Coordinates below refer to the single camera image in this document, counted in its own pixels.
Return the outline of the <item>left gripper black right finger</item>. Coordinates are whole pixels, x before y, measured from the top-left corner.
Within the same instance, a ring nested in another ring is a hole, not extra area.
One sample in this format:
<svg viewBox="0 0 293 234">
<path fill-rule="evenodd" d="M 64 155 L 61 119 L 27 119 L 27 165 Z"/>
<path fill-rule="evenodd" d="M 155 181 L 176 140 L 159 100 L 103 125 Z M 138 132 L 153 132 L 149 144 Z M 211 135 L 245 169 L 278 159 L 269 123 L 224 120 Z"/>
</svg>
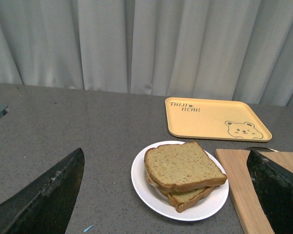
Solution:
<svg viewBox="0 0 293 234">
<path fill-rule="evenodd" d="M 247 168 L 262 210 L 276 234 L 293 234 L 293 173 L 251 150 Z"/>
</svg>

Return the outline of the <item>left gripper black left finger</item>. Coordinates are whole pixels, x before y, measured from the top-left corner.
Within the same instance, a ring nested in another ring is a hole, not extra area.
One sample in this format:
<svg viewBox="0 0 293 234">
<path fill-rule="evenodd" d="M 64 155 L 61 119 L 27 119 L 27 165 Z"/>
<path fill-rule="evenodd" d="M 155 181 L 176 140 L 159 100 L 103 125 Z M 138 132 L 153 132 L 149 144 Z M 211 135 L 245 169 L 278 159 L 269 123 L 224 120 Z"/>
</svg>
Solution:
<svg viewBox="0 0 293 234">
<path fill-rule="evenodd" d="M 0 234 L 63 234 L 71 219 L 84 174 L 77 148 L 0 204 Z"/>
</svg>

